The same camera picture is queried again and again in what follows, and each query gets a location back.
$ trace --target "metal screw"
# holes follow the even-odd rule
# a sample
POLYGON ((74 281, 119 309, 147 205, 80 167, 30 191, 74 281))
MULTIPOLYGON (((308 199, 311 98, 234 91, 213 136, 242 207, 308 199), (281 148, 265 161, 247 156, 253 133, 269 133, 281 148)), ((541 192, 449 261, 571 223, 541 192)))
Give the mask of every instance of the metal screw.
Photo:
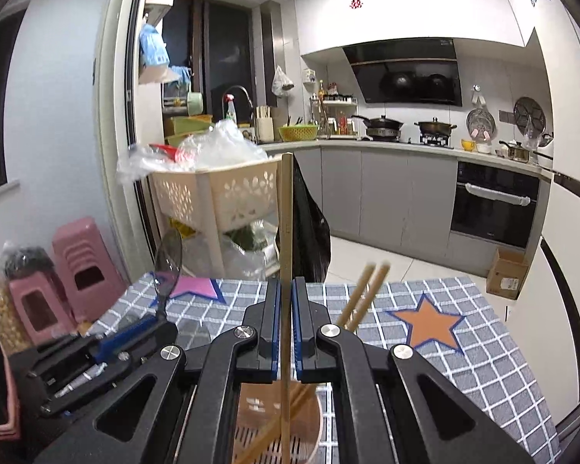
POLYGON ((181 349, 176 345, 166 345, 161 349, 161 358, 172 361, 181 355, 181 349))
POLYGON ((410 359, 413 357, 413 349, 404 344, 396 345, 393 348, 393 356, 399 359, 410 359))
POLYGON ((334 336, 339 335, 339 326, 334 324, 325 324, 322 328, 320 328, 320 333, 324 336, 328 336, 329 338, 333 338, 334 336))
POLYGON ((254 331, 251 326, 237 326, 234 329, 234 336, 236 338, 249 338, 254 334, 254 331))

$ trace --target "tablecloth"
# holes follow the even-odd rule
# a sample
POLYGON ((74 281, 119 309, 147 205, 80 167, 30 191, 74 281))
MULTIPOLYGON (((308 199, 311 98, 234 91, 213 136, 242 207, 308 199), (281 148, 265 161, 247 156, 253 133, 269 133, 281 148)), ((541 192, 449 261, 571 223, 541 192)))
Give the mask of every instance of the tablecloth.
MULTIPOLYGON (((184 319, 205 325, 214 338, 242 322, 247 306, 263 301, 266 283, 219 280, 225 303, 196 296, 173 299, 167 317, 180 326, 184 319)), ((328 307, 331 321, 341 313, 352 285, 308 284, 307 293, 328 307)), ((546 400, 507 328, 468 277, 384 284, 357 333, 366 343, 390 348, 406 343, 409 326, 391 311, 415 309, 421 297, 440 312, 464 318, 453 329, 460 351, 430 341, 417 348, 434 367, 519 442, 537 464, 554 463, 559 453, 557 433, 546 400)), ((116 331, 128 312, 154 312, 152 276, 146 274, 103 315, 89 333, 116 331)), ((96 375, 93 367, 65 389, 96 375)), ((323 409, 323 430, 317 464, 337 464, 338 444, 331 386, 317 390, 323 409)))

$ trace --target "kitchen faucet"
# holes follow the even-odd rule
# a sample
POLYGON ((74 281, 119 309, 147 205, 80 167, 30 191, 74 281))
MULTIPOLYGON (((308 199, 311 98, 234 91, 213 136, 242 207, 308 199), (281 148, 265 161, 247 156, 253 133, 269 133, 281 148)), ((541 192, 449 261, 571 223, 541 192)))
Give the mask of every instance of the kitchen faucet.
POLYGON ((225 99, 226 94, 231 91, 232 89, 240 89, 245 93, 245 97, 247 98, 247 102, 249 103, 249 122, 252 127, 255 127, 255 120, 254 120, 254 104, 252 103, 251 97, 249 97, 249 92, 245 89, 242 85, 232 85, 228 87, 223 94, 221 94, 221 118, 224 117, 224 108, 225 108, 225 99))

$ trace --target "star pattern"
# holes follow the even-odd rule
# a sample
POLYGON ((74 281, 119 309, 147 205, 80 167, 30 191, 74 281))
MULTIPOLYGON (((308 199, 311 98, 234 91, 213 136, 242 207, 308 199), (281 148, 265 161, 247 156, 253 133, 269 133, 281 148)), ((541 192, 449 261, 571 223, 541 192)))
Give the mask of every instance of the star pattern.
POLYGON ((388 310, 387 314, 408 325, 406 343, 410 347, 417 348, 430 341, 437 341, 462 352, 453 328, 464 320, 464 316, 439 311, 425 293, 421 295, 415 309, 388 310))

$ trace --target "bag of nuts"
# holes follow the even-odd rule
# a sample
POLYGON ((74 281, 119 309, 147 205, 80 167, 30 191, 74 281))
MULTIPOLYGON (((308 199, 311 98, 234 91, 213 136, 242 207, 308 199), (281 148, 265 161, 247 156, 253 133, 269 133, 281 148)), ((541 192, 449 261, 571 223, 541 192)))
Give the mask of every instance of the bag of nuts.
POLYGON ((7 356, 32 347, 8 288, 0 288, 0 343, 7 356))

